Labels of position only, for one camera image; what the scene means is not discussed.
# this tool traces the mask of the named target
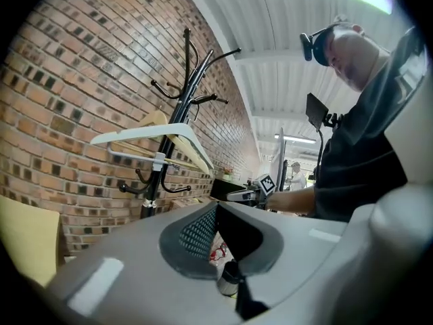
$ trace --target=black t-shirt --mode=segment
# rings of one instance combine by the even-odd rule
[[[421,51],[424,43],[412,28],[344,115],[323,151],[313,217],[349,221],[357,207],[375,203],[407,182],[384,131],[404,104],[405,88],[401,85],[406,82],[398,80],[402,66]]]

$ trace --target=man's hand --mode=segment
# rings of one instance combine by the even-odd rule
[[[310,213],[315,208],[314,187],[297,192],[276,192],[269,197],[265,208],[281,212]]]

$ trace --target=person in background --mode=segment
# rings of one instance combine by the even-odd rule
[[[294,192],[296,190],[302,190],[306,187],[306,179],[304,173],[300,170],[300,163],[294,162],[291,166],[293,170],[293,176],[292,179],[289,180],[290,182],[290,191]]]
[[[327,142],[314,187],[274,193],[266,208],[349,222],[356,208],[407,182],[384,132],[417,91],[430,57],[416,28],[390,53],[362,27],[343,19],[317,35],[313,54],[361,94]]]

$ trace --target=white ceiling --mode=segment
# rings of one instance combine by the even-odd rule
[[[274,135],[318,139],[307,122],[306,96],[316,95],[330,112],[346,113],[359,94],[333,71],[303,58],[300,33],[313,33],[344,14],[386,49],[393,50],[409,23],[394,6],[388,16],[357,0],[194,0],[224,51],[242,48],[229,65],[249,110],[262,157],[275,149]],[[325,140],[332,135],[323,130]],[[286,156],[313,169],[316,144],[289,143]]]

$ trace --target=black metal coat rack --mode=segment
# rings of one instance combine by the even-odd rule
[[[179,92],[179,94],[175,96],[171,96],[155,80],[152,80],[151,82],[151,85],[154,86],[163,96],[171,100],[178,100],[175,110],[173,111],[173,114],[171,115],[171,118],[168,122],[169,124],[184,123],[185,120],[187,119],[187,114],[189,112],[189,109],[191,108],[191,105],[197,105],[199,110],[200,104],[203,104],[211,100],[223,102],[225,104],[229,103],[227,100],[219,99],[217,94],[201,95],[198,97],[193,97],[193,96],[198,88],[198,84],[205,76],[206,70],[212,64],[214,64],[220,59],[230,56],[231,54],[238,53],[241,51],[241,49],[238,48],[234,51],[224,53],[223,55],[218,56],[213,60],[211,60],[210,57],[214,53],[214,51],[211,49],[206,54],[206,57],[203,59],[203,61],[200,63],[200,57],[198,55],[197,48],[190,40],[191,30],[188,28],[185,29],[183,37],[185,37],[185,82],[182,88],[172,83],[167,83],[169,87],[175,88]],[[190,60],[191,60],[190,47],[192,48],[194,55],[196,57],[196,63],[191,73],[190,73]],[[172,143],[172,141],[169,138],[167,138],[167,136],[164,136],[162,138],[158,152],[164,154],[167,158],[170,158],[174,149],[175,149],[174,143]],[[156,200],[156,195],[158,193],[158,187],[160,184],[162,188],[168,193],[178,193],[178,192],[191,190],[191,186],[186,186],[184,188],[180,188],[176,190],[168,189],[164,184],[167,167],[168,165],[163,165],[160,168],[160,170],[152,169],[152,173],[150,174],[150,177],[147,180],[144,179],[140,169],[135,169],[135,172],[140,182],[144,184],[144,187],[142,189],[132,188],[125,183],[119,186],[119,190],[121,192],[129,192],[135,195],[145,194],[144,203],[141,205],[141,213],[140,213],[141,219],[150,217],[155,214],[155,208],[156,208],[155,200]]]

